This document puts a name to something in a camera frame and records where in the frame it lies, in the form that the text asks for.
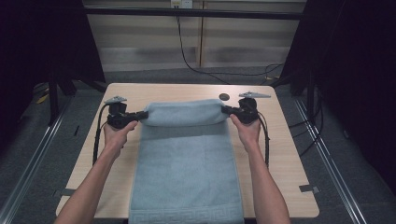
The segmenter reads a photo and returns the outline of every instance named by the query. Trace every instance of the blue towel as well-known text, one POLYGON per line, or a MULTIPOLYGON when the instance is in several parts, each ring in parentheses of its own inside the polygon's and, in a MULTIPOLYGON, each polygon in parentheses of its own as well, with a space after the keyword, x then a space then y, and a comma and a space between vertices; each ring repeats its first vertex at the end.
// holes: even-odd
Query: blue towel
POLYGON ((220 100, 152 103, 129 223, 243 223, 227 115, 220 100))

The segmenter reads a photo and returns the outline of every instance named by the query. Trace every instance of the person's left arm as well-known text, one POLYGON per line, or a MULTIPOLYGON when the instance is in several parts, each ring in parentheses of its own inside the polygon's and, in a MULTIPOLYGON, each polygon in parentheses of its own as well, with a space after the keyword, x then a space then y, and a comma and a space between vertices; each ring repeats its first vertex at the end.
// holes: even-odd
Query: person's left arm
POLYGON ((127 133, 136 125, 137 121, 133 121, 118 131, 105 125, 105 148, 85 179, 64 205, 55 223, 92 222, 111 166, 126 143, 127 133))

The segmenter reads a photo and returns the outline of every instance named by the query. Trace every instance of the forearm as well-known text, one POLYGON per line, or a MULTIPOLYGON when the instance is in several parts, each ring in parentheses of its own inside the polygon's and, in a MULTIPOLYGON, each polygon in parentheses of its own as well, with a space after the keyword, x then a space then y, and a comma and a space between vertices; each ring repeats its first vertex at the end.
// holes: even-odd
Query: forearm
POLYGON ((258 223, 290 223, 285 200, 265 166, 258 144, 247 148, 253 187, 254 210, 258 223))
POLYGON ((91 223, 114 159, 101 155, 64 205, 55 223, 91 223))

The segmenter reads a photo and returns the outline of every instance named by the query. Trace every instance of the wooden table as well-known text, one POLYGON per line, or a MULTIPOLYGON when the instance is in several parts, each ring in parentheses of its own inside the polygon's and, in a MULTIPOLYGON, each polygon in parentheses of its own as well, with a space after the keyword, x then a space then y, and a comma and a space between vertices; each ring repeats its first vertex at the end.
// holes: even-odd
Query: wooden table
MULTIPOLYGON (((181 102, 203 99, 218 99, 221 93, 230 95, 226 105, 239 106, 239 93, 253 91, 270 94, 271 98, 257 98, 258 110, 263 113, 268 124, 270 137, 270 173, 282 192, 291 217, 316 217, 318 205, 311 191, 302 193, 299 186, 308 185, 304 168, 290 135, 289 127, 273 88, 264 86, 226 85, 179 85, 179 84, 111 84, 104 100, 116 95, 127 98, 127 112, 143 110, 150 102, 181 102)), ((92 167, 92 149, 99 111, 92 123, 87 139, 80 152, 76 166, 70 176, 67 189, 76 189, 92 167)), ((106 121, 107 110, 102 116, 106 121)), ((255 217, 248 154, 239 140, 238 133, 228 119, 233 150, 238 169, 244 217, 255 217)), ((141 126, 128 134, 120 157, 114 163, 107 179, 95 217, 128 218, 130 194, 134 180, 137 150, 141 126)), ((99 150, 104 146, 103 132, 99 150)), ((264 137, 260 145, 264 152, 264 137)), ((68 197, 63 196, 56 213, 59 214, 68 197)))

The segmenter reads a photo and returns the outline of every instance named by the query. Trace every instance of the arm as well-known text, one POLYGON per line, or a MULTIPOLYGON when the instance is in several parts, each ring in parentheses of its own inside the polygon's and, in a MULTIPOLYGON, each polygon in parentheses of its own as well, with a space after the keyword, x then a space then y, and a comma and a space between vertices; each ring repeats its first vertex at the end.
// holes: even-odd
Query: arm
POLYGON ((288 207, 262 157, 259 145, 260 122, 256 120, 247 126, 236 115, 231 115, 230 118, 238 129, 239 138, 248 154, 257 223, 290 223, 288 207))
POLYGON ((81 185, 62 208, 55 223, 91 223, 111 166, 126 143, 126 135, 137 125, 129 123, 124 129, 113 130, 105 126, 105 148, 81 185))

